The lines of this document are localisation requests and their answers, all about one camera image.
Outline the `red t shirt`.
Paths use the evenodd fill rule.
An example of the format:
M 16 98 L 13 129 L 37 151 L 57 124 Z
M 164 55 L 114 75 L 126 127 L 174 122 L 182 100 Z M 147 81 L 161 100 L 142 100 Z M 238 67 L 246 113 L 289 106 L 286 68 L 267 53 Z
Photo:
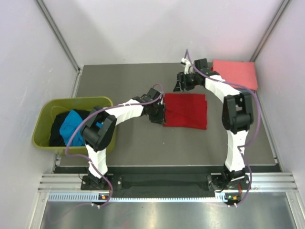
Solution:
M 207 129 L 207 101 L 204 94 L 166 93 L 165 127 Z

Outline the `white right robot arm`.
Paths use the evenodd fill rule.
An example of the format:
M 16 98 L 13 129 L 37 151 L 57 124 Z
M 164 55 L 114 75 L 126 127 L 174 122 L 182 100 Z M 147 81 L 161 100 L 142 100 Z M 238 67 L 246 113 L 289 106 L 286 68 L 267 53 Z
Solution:
M 245 178 L 243 146 L 254 121 L 252 96 L 227 84 L 218 72 L 208 68 L 206 59 L 191 62 L 183 57 L 181 65 L 184 71 L 177 74 L 174 92 L 189 91 L 200 85 L 223 104 L 222 124 L 227 131 L 228 143 L 222 182 L 226 188 L 235 188 Z

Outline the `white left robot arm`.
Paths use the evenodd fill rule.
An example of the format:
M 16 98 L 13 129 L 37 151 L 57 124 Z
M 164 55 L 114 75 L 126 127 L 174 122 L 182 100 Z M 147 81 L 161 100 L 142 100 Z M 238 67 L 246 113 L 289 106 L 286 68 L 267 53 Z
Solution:
M 81 129 L 81 136 L 89 156 L 88 180 L 97 188 L 108 184 L 105 175 L 106 149 L 112 141 L 116 126 L 136 117 L 148 116 L 150 122 L 163 124 L 165 121 L 163 93 L 150 88 L 147 94 L 134 97 L 129 101 L 108 107 L 106 110 L 96 106 L 90 112 L 90 119 Z

